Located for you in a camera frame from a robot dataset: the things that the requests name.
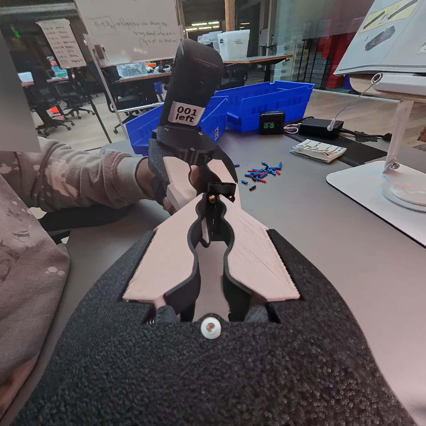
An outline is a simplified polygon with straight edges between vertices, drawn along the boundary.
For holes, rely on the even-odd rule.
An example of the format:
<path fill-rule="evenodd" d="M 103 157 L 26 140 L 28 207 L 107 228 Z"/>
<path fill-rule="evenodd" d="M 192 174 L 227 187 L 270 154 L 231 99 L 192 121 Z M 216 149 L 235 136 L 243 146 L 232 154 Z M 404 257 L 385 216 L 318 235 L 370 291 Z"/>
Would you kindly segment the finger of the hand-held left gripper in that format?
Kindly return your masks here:
<path fill-rule="evenodd" d="M 190 166 L 183 160 L 171 156 L 164 157 L 163 161 L 169 181 L 164 210 L 174 214 L 197 197 L 200 167 Z"/>
<path fill-rule="evenodd" d="M 207 163 L 204 170 L 204 182 L 206 184 L 209 182 L 235 183 L 234 204 L 241 207 L 238 179 L 232 177 L 231 172 L 228 170 L 223 160 L 211 160 Z"/>

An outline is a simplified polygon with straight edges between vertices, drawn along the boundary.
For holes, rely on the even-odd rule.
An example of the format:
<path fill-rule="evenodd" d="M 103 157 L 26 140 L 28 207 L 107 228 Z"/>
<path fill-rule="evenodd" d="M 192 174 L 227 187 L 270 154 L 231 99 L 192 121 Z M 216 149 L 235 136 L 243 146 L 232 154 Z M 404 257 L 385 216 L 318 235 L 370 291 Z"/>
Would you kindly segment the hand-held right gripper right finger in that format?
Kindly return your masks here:
<path fill-rule="evenodd" d="M 299 300 L 300 293 L 269 229 L 224 195 L 216 199 L 216 237 L 226 244 L 222 289 L 230 322 L 243 322 L 253 306 Z"/>

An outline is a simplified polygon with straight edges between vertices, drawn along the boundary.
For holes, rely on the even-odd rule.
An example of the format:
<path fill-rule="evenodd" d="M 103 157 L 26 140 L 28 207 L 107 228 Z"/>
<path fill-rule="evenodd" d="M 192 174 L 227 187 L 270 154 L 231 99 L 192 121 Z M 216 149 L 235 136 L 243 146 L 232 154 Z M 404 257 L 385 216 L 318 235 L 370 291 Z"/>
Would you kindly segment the black toy brick assembly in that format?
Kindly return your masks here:
<path fill-rule="evenodd" d="M 209 182 L 207 185 L 207 199 L 205 204 L 205 217 L 201 221 L 202 238 L 201 244 L 208 248 L 211 242 L 225 241 L 226 233 L 223 226 L 222 214 L 225 213 L 225 205 L 221 202 L 220 196 L 233 203 L 236 199 L 235 192 L 237 184 L 224 182 Z"/>

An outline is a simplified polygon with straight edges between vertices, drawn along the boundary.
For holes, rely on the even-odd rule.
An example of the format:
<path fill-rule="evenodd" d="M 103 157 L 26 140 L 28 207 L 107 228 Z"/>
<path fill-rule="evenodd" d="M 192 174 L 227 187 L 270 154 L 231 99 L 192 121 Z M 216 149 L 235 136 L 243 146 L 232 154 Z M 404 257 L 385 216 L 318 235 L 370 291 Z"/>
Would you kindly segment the blue bin with label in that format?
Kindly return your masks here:
<path fill-rule="evenodd" d="M 199 126 L 215 143 L 221 138 L 226 129 L 227 118 L 226 96 L 212 97 L 208 103 Z M 145 112 L 126 123 L 126 130 L 135 154 L 148 156 L 148 142 L 152 132 L 157 129 L 163 105 Z"/>

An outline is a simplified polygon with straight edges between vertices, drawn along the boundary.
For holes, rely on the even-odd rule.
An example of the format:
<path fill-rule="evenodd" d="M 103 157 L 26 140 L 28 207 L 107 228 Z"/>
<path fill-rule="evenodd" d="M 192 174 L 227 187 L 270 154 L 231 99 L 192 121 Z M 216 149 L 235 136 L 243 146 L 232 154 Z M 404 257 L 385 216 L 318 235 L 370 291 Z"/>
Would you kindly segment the person's left forearm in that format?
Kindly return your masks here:
<path fill-rule="evenodd" d="M 104 205 L 115 209 L 148 199 L 136 180 L 143 158 L 106 150 L 103 155 L 75 150 L 56 140 L 38 138 L 41 153 L 29 161 L 29 207 L 46 212 Z"/>

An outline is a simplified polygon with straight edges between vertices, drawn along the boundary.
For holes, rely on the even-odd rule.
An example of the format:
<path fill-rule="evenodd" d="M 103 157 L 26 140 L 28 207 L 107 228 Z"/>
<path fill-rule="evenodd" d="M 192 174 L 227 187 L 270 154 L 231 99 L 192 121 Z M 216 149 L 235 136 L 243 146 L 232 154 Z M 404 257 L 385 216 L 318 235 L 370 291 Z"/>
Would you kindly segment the grey desk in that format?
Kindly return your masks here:
<path fill-rule="evenodd" d="M 425 248 L 326 182 L 346 164 L 289 152 L 285 136 L 227 131 L 220 146 L 239 178 L 260 162 L 283 163 L 281 176 L 250 192 L 242 207 L 277 230 L 334 285 L 356 317 L 388 384 L 418 425 L 425 425 Z M 33 372 L 3 416 L 9 425 L 25 404 L 78 303 L 97 279 L 166 213 L 141 201 L 120 221 L 76 229 L 66 244 L 72 264 L 47 341 Z"/>

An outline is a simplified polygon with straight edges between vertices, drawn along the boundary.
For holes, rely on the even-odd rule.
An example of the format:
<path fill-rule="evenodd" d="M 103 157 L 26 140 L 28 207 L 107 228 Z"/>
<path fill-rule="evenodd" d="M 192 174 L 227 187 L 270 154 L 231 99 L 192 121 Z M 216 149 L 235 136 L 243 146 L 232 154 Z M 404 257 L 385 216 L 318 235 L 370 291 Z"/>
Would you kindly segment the person's left hand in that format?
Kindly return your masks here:
<path fill-rule="evenodd" d="M 148 158 L 143 158 L 136 170 L 136 180 L 148 199 L 155 200 L 171 216 L 175 213 L 173 204 L 166 196 L 164 184 L 149 167 Z"/>

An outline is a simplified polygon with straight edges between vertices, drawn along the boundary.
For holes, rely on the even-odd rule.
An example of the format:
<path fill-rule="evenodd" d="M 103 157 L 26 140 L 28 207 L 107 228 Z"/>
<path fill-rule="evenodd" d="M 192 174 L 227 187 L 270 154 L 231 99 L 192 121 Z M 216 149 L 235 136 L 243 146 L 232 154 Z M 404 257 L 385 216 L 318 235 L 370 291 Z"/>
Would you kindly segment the wooden background table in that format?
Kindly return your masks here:
<path fill-rule="evenodd" d="M 245 58 L 236 59 L 236 60 L 224 60 L 223 63 L 226 66 L 233 66 L 237 64 L 242 64 L 242 65 L 261 64 L 262 66 L 265 66 L 264 82 L 270 82 L 272 65 L 276 65 L 282 61 L 289 61 L 292 57 L 293 57 L 292 54 L 255 56 L 255 57 L 245 57 Z"/>
<path fill-rule="evenodd" d="M 162 85 L 169 82 L 171 74 L 171 72 L 153 72 L 138 77 L 123 77 L 116 81 L 119 99 L 130 100 L 130 108 L 157 106 L 164 102 L 165 95 L 157 93 L 155 84 L 158 83 L 162 89 Z"/>

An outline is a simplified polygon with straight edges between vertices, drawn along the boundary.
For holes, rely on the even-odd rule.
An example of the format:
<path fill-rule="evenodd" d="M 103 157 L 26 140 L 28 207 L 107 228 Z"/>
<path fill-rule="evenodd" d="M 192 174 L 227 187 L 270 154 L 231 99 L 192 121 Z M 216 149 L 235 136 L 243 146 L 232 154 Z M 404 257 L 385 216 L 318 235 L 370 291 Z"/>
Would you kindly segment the black office chair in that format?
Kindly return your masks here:
<path fill-rule="evenodd" d="M 103 73 L 118 110 L 158 103 L 155 79 L 119 83 L 120 76 L 116 67 L 103 68 Z"/>
<path fill-rule="evenodd" d="M 95 116 L 93 110 L 83 108 L 83 104 L 89 102 L 89 99 L 75 79 L 68 79 L 66 82 L 63 101 L 66 103 L 65 109 L 67 110 L 64 114 L 65 118 L 77 117 L 77 119 L 81 120 L 80 111 Z"/>
<path fill-rule="evenodd" d="M 47 82 L 44 69 L 41 66 L 34 66 L 31 68 L 31 74 L 33 85 L 30 87 L 30 91 L 33 96 L 34 111 L 43 122 L 42 125 L 36 127 L 37 133 L 47 137 L 49 136 L 49 129 L 57 129 L 59 126 L 71 131 L 71 127 L 67 125 L 67 120 L 59 120 L 48 113 L 51 108 L 60 106 L 60 99 L 54 86 Z"/>

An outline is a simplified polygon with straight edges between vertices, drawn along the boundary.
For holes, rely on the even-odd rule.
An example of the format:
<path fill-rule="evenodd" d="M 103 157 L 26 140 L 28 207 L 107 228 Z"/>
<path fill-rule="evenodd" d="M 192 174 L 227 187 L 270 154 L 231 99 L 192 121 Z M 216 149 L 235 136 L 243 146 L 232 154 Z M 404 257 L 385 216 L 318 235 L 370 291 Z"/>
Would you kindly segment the black device with green display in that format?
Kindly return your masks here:
<path fill-rule="evenodd" d="M 285 111 L 265 111 L 259 116 L 258 133 L 260 135 L 281 135 L 284 133 Z"/>

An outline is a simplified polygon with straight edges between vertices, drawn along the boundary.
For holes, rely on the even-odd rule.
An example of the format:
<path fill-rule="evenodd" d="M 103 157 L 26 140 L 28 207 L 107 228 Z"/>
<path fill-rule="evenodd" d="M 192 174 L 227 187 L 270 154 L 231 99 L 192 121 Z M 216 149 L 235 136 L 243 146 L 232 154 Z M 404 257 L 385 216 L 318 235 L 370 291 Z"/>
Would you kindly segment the black power adapter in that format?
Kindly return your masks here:
<path fill-rule="evenodd" d="M 344 121 L 337 120 L 334 125 L 334 130 L 327 131 L 327 126 L 331 120 L 306 118 L 300 123 L 298 134 L 301 136 L 313 137 L 315 140 L 318 138 L 334 139 L 339 136 L 343 129 Z"/>

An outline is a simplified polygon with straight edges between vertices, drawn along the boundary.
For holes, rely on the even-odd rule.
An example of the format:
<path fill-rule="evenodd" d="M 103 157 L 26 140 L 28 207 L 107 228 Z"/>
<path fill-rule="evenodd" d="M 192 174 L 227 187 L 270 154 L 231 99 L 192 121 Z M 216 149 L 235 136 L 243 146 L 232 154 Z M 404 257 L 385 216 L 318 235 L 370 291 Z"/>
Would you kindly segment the book stand with white base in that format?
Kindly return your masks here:
<path fill-rule="evenodd" d="M 426 245 L 426 175 L 398 160 L 414 101 L 425 101 L 425 75 L 380 73 L 372 78 L 378 92 L 399 95 L 385 161 L 331 173 L 326 181 L 412 240 Z"/>

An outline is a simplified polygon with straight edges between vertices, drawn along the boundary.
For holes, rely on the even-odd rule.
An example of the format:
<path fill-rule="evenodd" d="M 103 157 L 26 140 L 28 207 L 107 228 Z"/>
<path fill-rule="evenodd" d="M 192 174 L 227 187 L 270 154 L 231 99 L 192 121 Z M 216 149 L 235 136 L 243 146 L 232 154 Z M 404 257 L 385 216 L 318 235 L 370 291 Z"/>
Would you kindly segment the person's grey sweatshirt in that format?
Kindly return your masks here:
<path fill-rule="evenodd" d="M 30 211 L 39 178 L 56 141 L 39 137 L 41 153 L 4 152 L 1 157 L 0 385 L 1 417 L 40 355 L 69 270 L 58 248 Z"/>

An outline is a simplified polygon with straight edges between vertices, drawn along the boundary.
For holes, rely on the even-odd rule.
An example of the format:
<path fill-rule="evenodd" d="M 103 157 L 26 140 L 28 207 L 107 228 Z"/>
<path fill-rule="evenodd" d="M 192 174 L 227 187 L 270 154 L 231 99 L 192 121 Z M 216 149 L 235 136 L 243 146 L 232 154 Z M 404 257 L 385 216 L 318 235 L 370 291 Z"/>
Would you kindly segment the rack of storage drawers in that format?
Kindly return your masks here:
<path fill-rule="evenodd" d="M 321 38 L 302 39 L 302 49 L 296 65 L 297 82 L 311 83 L 317 89 L 342 89 L 345 76 L 336 71 L 355 32 Z"/>

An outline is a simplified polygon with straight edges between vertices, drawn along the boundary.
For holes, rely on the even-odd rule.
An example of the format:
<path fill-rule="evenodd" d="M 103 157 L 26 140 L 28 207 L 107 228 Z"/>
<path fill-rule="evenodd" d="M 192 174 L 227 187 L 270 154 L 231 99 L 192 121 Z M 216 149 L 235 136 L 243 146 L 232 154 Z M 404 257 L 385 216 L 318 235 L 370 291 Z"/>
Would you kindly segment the open instruction manual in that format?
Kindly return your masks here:
<path fill-rule="evenodd" d="M 334 74 L 426 72 L 426 2 L 376 0 Z"/>

